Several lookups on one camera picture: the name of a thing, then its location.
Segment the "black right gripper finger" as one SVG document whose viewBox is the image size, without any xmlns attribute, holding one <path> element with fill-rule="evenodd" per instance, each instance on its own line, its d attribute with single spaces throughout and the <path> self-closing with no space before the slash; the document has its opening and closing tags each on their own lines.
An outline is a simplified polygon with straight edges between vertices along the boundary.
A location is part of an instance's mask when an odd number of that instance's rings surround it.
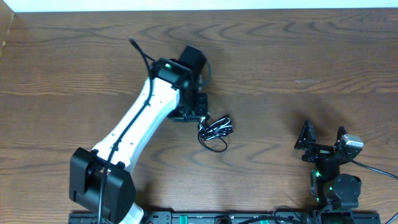
<svg viewBox="0 0 398 224">
<path fill-rule="evenodd" d="M 336 144 L 340 144 L 341 142 L 345 142 L 345 135 L 347 134 L 347 131 L 343 126 L 340 126 L 337 131 L 337 137 L 336 137 Z"/>
<path fill-rule="evenodd" d="M 310 120 L 306 120 L 303 123 L 301 133 L 295 143 L 294 149 L 309 150 L 316 142 L 317 138 L 313 124 Z"/>
</svg>

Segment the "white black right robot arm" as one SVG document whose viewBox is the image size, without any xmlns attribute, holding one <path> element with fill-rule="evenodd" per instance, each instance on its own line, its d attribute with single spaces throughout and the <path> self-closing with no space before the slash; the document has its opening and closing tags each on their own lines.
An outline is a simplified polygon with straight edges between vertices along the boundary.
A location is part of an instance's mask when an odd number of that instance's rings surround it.
<svg viewBox="0 0 398 224">
<path fill-rule="evenodd" d="M 342 174 L 340 166 L 351 162 L 363 146 L 363 140 L 347 133 L 343 126 L 338 128 L 333 146 L 318 144 L 313 124 L 304 121 L 294 148 L 304 152 L 304 162 L 315 164 L 310 181 L 319 208 L 308 216 L 310 223 L 355 222 L 352 209 L 359 206 L 362 182 L 359 177 Z"/>
</svg>

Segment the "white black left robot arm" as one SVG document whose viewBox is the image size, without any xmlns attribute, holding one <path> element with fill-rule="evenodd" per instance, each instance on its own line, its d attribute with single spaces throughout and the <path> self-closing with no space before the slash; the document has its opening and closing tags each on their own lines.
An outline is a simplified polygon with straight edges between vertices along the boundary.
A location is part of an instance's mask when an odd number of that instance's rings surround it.
<svg viewBox="0 0 398 224">
<path fill-rule="evenodd" d="M 149 77 L 134 104 L 92 150 L 79 147 L 70 159 L 69 197 L 96 213 L 95 223 L 139 223 L 132 173 L 164 119 L 200 122 L 208 117 L 207 95 L 199 91 L 204 54 L 186 46 L 178 59 L 148 63 Z"/>
</svg>

